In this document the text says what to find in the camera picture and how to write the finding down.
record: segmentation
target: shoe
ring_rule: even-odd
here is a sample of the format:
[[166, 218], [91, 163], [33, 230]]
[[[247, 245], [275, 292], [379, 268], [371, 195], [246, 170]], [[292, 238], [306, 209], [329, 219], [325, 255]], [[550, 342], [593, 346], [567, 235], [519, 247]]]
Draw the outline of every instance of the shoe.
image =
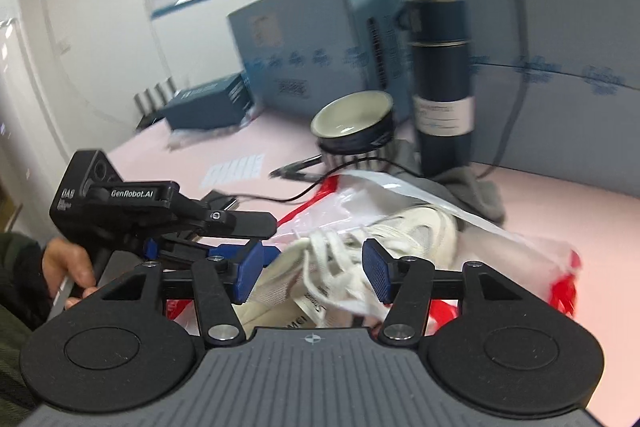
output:
[[364, 241], [377, 239], [396, 259], [412, 255], [449, 269], [457, 233], [455, 219], [431, 205], [413, 206], [362, 229], [312, 232], [290, 243], [263, 270], [236, 313], [247, 334], [257, 325], [349, 327], [354, 317], [375, 325], [388, 308], [378, 301], [362, 269]]

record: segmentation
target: pink table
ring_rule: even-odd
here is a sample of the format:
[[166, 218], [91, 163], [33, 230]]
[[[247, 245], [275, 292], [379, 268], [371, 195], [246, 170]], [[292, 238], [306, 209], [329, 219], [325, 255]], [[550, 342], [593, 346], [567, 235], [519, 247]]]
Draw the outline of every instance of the pink table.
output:
[[[201, 198], [213, 188], [202, 183], [207, 173], [233, 170], [234, 165], [236, 171], [242, 171], [234, 160], [253, 157], [262, 161], [259, 172], [254, 169], [251, 174], [256, 177], [233, 180], [227, 174], [228, 181], [216, 188], [285, 198], [305, 185], [269, 180], [268, 173], [316, 153], [304, 124], [271, 114], [262, 115], [237, 134], [173, 152], [166, 147], [169, 133], [161, 122], [114, 150], [110, 158], [123, 178], [174, 180], [185, 195]], [[640, 417], [640, 357], [636, 355], [640, 200], [507, 169], [498, 169], [491, 178], [500, 187], [508, 230], [562, 239], [580, 253], [584, 269], [578, 280], [577, 320], [597, 337], [606, 359], [589, 409], [609, 427], [630, 427]], [[280, 218], [295, 205], [249, 201], [241, 208], [266, 210]]]

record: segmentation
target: gray ribbed surface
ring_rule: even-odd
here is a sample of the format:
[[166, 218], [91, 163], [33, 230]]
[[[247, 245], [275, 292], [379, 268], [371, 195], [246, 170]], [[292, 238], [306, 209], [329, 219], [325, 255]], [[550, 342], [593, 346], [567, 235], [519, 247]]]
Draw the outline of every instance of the gray ribbed surface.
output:
[[[317, 335], [310, 343], [305, 338]], [[510, 421], [444, 393], [411, 351], [359, 330], [263, 330], [240, 347], [213, 349], [171, 396], [129, 413], [78, 416], [40, 407], [33, 427], [593, 427], [584, 412]]]

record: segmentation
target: human hand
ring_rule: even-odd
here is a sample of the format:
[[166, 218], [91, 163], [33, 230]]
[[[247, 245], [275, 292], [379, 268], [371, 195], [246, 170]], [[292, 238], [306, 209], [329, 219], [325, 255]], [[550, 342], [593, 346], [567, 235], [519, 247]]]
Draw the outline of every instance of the human hand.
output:
[[[84, 288], [82, 298], [88, 297], [97, 290], [95, 287], [94, 269], [86, 250], [66, 239], [56, 238], [49, 241], [42, 256], [42, 273], [49, 288], [51, 298], [56, 296], [66, 275]], [[65, 309], [80, 301], [78, 298], [66, 300]]]

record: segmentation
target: dark blue thermos bottle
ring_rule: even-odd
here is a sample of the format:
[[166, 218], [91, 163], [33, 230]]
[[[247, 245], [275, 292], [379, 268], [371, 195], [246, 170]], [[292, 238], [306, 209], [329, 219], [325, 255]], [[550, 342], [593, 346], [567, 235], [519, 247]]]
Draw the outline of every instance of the dark blue thermos bottle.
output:
[[412, 98], [422, 175], [468, 165], [474, 129], [463, 0], [403, 0], [398, 21], [410, 31]]

